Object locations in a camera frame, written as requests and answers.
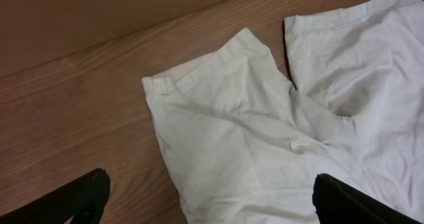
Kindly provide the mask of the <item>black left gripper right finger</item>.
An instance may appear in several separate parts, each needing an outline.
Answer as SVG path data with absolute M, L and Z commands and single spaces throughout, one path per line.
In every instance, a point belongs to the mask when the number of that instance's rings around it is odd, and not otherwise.
M 319 174 L 312 202 L 320 224 L 420 224 L 329 174 Z

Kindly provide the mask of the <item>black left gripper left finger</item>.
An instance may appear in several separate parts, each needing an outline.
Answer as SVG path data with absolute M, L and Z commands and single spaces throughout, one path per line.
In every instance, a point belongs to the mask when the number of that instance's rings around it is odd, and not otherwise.
M 94 169 L 60 188 L 1 216 L 2 223 L 99 223 L 110 196 L 110 177 Z

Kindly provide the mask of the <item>beige shorts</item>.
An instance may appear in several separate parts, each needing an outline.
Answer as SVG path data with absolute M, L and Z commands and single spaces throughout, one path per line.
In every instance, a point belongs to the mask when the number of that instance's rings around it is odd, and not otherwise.
M 284 21 L 290 77 L 248 29 L 142 80 L 188 223 L 317 223 L 330 174 L 423 220 L 423 1 Z

